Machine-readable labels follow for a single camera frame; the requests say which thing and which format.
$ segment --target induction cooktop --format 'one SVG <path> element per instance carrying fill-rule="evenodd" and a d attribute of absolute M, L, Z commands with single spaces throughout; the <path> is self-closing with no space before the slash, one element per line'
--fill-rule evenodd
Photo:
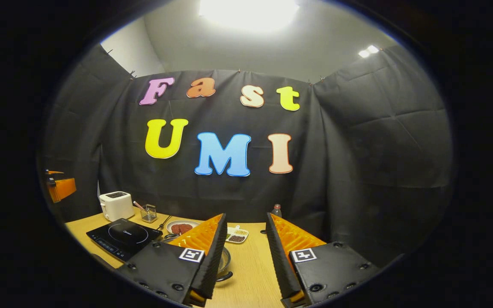
<path fill-rule="evenodd" d="M 162 234 L 160 230 L 139 225 L 125 218 L 86 233 L 98 246 L 123 262 L 127 262 Z"/>

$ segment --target white ceiling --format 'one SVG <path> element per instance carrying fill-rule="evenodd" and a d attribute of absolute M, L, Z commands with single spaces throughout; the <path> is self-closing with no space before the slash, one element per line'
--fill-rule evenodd
<path fill-rule="evenodd" d="M 199 16 L 200 0 L 173 0 L 146 14 L 145 26 L 167 72 L 241 69 L 306 82 L 317 82 L 360 59 L 358 52 L 369 45 L 396 44 L 339 6 L 320 0 L 297 3 L 293 22 L 274 33 L 212 23 Z"/>

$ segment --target table top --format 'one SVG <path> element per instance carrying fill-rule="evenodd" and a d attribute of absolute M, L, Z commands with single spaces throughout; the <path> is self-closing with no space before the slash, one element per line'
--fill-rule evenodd
<path fill-rule="evenodd" d="M 168 215 L 157 213 L 157 220 L 152 223 L 143 222 L 140 218 L 140 209 L 135 208 L 135 215 L 129 220 L 149 228 L 158 228 Z M 182 217 L 171 217 L 167 223 L 175 220 L 202 220 Z M 112 267 L 120 267 L 123 262 L 112 257 L 106 250 L 94 244 L 86 235 L 86 232 L 108 224 L 102 213 L 66 223 L 72 235 L 90 253 L 97 254 Z M 227 226 L 241 226 L 241 229 L 249 232 L 246 240 L 241 244 L 226 242 L 224 246 L 229 250 L 231 263 L 227 270 L 233 272 L 233 276 L 223 282 L 217 282 L 214 287 L 213 298 L 207 300 L 206 308 L 282 308 L 280 302 L 279 284 L 277 283 L 275 269 L 270 254 L 270 246 L 267 236 L 260 230 L 266 228 L 265 222 L 234 223 Z M 166 224 L 163 227 L 163 236 L 168 234 Z"/>

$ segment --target white toaster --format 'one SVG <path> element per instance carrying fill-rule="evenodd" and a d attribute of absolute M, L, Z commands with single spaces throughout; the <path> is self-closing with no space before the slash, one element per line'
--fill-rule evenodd
<path fill-rule="evenodd" d="M 110 222 L 134 216 L 133 200 L 129 193 L 115 191 L 100 195 L 104 217 Z"/>

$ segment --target black curtain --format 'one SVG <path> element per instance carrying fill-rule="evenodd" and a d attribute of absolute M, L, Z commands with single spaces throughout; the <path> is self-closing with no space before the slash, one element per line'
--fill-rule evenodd
<path fill-rule="evenodd" d="M 279 203 L 283 217 L 294 224 L 323 240 L 343 240 L 384 265 L 419 244 L 448 204 L 452 142 L 444 103 L 402 47 L 360 59 L 313 85 L 225 70 L 131 80 L 97 49 L 91 61 L 111 65 L 91 66 L 98 71 L 90 72 L 113 79 L 81 82 L 90 73 L 82 73 L 80 64 L 61 90 L 48 129 L 47 168 L 75 177 L 78 186 L 56 205 L 65 220 L 100 212 L 97 179 L 101 193 L 127 191 L 159 212 L 192 219 L 225 212 L 231 222 L 262 222 Z M 74 80 L 74 74 L 83 78 Z M 168 77 L 174 84 L 155 104 L 139 105 L 149 80 Z M 216 93 L 186 97 L 191 82 L 203 77 L 215 80 Z M 240 103 L 247 84 L 264 90 L 262 107 Z M 298 111 L 281 107 L 276 89 L 284 86 L 300 94 L 294 99 Z M 189 121 L 180 150 L 168 159 L 152 158 L 145 151 L 146 123 L 166 120 L 160 137 L 164 147 L 176 118 Z M 197 134 L 207 131 L 222 146 L 234 134 L 252 137 L 248 177 L 194 173 Z M 292 137 L 291 173 L 268 170 L 272 146 L 267 136 L 274 133 Z"/>

